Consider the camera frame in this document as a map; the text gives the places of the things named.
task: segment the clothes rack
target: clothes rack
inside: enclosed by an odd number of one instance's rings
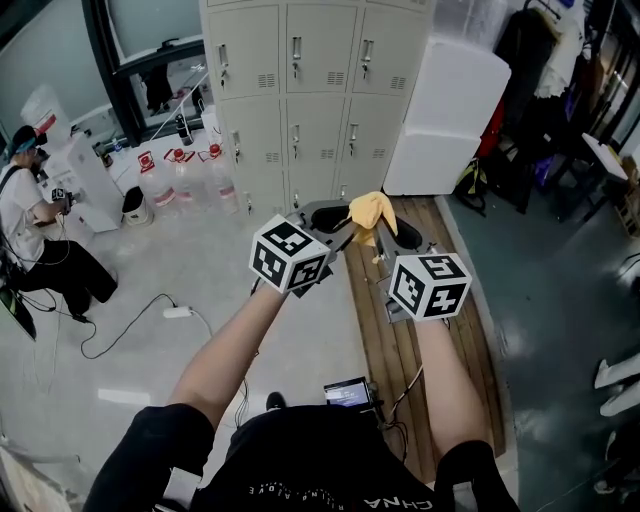
[[[527,0],[524,3],[524,8],[523,9],[528,9],[529,8],[529,4],[532,2],[533,0]],[[547,2],[545,2],[544,0],[536,0],[539,4],[541,4],[542,6],[544,6],[544,8],[547,10],[547,12],[549,12],[550,14],[552,14],[553,16],[555,16],[555,18],[557,20],[559,20],[560,18],[562,18],[562,15],[560,13],[558,13],[557,11],[555,11]]]

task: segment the black t-shirt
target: black t-shirt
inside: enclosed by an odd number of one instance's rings
[[[162,502],[172,468],[202,475],[213,440],[209,421],[188,405],[144,409],[100,471],[85,510],[152,510]],[[467,505],[461,509],[456,502]],[[486,443],[464,443],[447,453],[433,492],[362,415],[305,406],[268,412],[240,428],[225,464],[196,492],[190,510],[474,508],[517,510]]]

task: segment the window frame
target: window frame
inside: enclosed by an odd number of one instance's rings
[[[137,147],[142,142],[151,139],[158,129],[154,126],[147,126],[144,113],[131,84],[131,76],[162,64],[205,55],[204,41],[200,39],[160,47],[153,53],[133,60],[127,59],[122,63],[111,30],[107,0],[82,0],[82,9],[91,49],[113,111],[122,127],[124,136],[127,138],[127,145]],[[200,117],[188,119],[187,123],[192,130],[203,127]],[[173,123],[167,123],[160,130],[158,136],[172,133],[175,133],[175,127]]]

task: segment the cap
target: cap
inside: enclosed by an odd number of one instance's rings
[[[47,136],[45,134],[38,135],[32,126],[25,125],[21,127],[11,139],[9,156],[24,153],[28,149],[46,143]]]

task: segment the wooden platform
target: wooden platform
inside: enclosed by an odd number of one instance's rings
[[[392,204],[396,213],[416,225],[422,224],[424,230],[444,250],[454,252],[451,238],[433,199],[394,198]],[[383,265],[372,263],[374,249],[350,244],[345,254],[369,373],[378,387],[378,397],[384,401],[382,409],[388,417],[393,403],[422,364],[415,328],[411,321],[393,325],[387,323],[376,285],[377,281],[386,277],[386,271]],[[492,444],[498,457],[505,452],[498,387],[478,310],[471,295],[467,297],[460,314],[452,319],[451,335],[491,421]],[[406,424],[408,430],[407,467],[422,482],[432,482],[435,480],[439,455],[432,443],[422,378],[401,402],[397,418]],[[403,443],[397,429],[388,432],[387,443],[396,456],[402,458]]]

